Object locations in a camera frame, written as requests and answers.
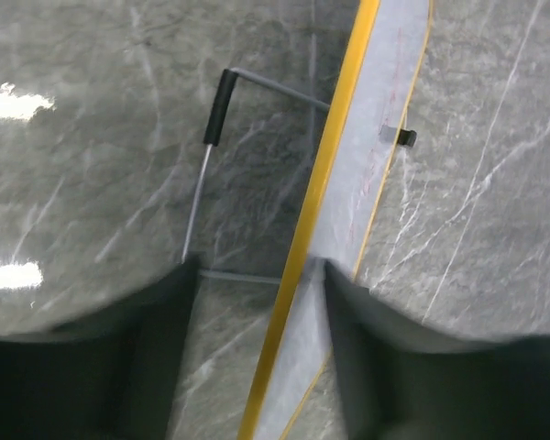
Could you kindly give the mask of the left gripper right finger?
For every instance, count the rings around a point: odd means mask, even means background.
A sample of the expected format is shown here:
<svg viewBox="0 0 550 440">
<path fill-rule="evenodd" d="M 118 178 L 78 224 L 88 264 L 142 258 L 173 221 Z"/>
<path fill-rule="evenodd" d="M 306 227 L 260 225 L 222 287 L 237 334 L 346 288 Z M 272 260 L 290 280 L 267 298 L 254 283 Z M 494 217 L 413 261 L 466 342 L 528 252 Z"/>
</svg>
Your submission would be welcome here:
<svg viewBox="0 0 550 440">
<path fill-rule="evenodd" d="M 348 438 L 550 439 L 550 335 L 449 335 L 323 270 Z"/>
</svg>

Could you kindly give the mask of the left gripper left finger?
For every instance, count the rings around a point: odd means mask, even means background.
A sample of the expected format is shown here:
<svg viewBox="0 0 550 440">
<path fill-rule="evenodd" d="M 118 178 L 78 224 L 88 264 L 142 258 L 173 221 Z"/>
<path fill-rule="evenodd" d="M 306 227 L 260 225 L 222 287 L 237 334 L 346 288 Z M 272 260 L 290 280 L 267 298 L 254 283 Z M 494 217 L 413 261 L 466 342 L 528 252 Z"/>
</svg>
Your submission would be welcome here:
<svg viewBox="0 0 550 440">
<path fill-rule="evenodd" d="M 165 439 L 200 287 L 162 278 L 42 331 L 0 335 L 0 439 Z"/>
</svg>

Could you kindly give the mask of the yellow framed whiteboard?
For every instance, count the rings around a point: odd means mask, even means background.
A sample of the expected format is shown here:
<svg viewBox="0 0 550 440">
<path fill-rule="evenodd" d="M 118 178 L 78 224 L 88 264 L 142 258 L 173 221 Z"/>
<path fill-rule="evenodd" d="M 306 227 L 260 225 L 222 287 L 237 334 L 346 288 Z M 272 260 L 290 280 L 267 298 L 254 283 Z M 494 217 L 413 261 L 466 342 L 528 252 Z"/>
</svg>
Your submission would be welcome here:
<svg viewBox="0 0 550 440">
<path fill-rule="evenodd" d="M 325 369 L 331 344 L 322 261 L 356 273 L 428 43 L 430 1 L 364 1 L 357 10 L 330 104 L 240 68 L 225 69 L 203 142 L 219 142 L 238 79 L 327 114 L 237 435 L 282 439 Z"/>
</svg>

